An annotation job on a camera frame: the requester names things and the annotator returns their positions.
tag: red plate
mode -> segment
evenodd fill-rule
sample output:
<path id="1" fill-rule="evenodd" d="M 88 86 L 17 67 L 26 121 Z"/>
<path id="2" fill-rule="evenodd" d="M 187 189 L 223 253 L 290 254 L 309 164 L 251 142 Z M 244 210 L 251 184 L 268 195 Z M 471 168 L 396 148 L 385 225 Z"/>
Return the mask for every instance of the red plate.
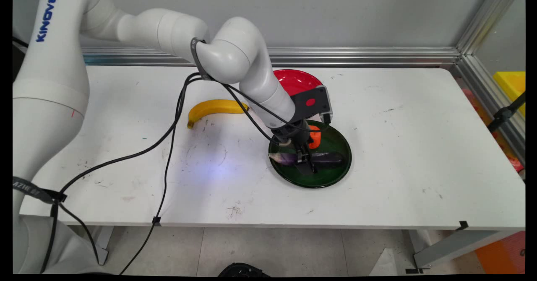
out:
<path id="1" fill-rule="evenodd" d="M 274 75 L 290 96 L 322 85 L 316 77 L 300 70 L 280 69 L 274 71 Z"/>

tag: purple eggplant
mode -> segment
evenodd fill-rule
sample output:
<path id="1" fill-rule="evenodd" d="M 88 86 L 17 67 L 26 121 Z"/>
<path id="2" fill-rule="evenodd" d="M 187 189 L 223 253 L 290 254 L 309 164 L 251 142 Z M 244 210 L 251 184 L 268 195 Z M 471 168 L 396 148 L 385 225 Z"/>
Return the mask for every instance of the purple eggplant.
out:
<path id="1" fill-rule="evenodd" d="M 283 166 L 294 166 L 298 156 L 295 153 L 269 153 L 268 156 Z M 345 159 L 338 152 L 312 153 L 311 162 L 319 168 L 338 168 L 343 166 Z"/>

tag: orange carrot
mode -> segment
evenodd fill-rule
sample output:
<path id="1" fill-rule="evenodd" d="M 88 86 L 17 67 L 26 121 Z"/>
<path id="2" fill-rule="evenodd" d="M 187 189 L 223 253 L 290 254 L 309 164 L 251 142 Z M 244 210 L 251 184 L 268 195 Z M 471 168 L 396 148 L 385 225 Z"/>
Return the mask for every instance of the orange carrot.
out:
<path id="1" fill-rule="evenodd" d="M 316 126 L 309 126 L 309 128 L 311 130 L 319 130 L 319 127 L 316 127 Z M 320 132 L 310 132 L 309 135 L 311 136 L 311 138 L 313 139 L 313 142 L 311 144 L 309 144 L 309 148 L 311 150 L 319 147 L 319 145 L 321 144 L 321 133 Z"/>

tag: white robotic arm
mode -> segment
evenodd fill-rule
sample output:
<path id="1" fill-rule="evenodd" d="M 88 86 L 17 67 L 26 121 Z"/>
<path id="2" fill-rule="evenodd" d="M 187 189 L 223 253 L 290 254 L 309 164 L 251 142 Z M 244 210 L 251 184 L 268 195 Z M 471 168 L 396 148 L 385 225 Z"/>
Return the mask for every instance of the white robotic arm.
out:
<path id="1" fill-rule="evenodd" d="M 31 181 L 82 127 L 89 82 L 79 33 L 152 47 L 190 62 L 194 62 L 190 41 L 208 40 L 203 21 L 163 8 L 133 16 L 117 9 L 111 0 L 39 0 L 29 49 L 13 84 L 14 177 Z M 284 120 L 293 117 L 294 103 L 272 73 L 265 41 L 252 23 L 239 17 L 229 19 L 211 43 L 197 44 L 196 51 L 213 78 L 227 84 L 240 82 L 240 90 L 264 107 Z M 257 105 L 250 105 L 269 128 L 284 125 Z M 19 216 L 22 201 L 23 194 L 13 190 L 13 272 L 38 273 L 50 237 L 50 219 Z M 57 238 L 55 246 L 76 241 L 71 233 L 60 227 L 56 236 L 64 234 L 64 238 Z M 87 244 L 80 241 L 79 248 L 73 248 L 75 245 L 53 249 L 50 266 L 84 249 L 91 261 Z M 82 264 L 64 263 L 56 269 L 88 269 L 75 259 Z"/>

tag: floor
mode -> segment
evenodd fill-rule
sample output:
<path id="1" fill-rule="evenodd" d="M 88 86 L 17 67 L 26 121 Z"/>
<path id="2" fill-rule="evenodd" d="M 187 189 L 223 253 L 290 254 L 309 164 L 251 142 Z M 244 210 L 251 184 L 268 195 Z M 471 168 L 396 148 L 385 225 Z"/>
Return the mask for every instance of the floor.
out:
<path id="1" fill-rule="evenodd" d="M 115 227 L 105 269 L 119 273 L 148 232 L 149 227 Z M 244 262 L 271 277 L 368 276 L 384 248 L 392 249 L 398 275 L 414 268 L 408 231 L 156 227 L 125 275 L 214 277 L 227 265 Z M 425 271 L 482 273 L 474 252 Z"/>

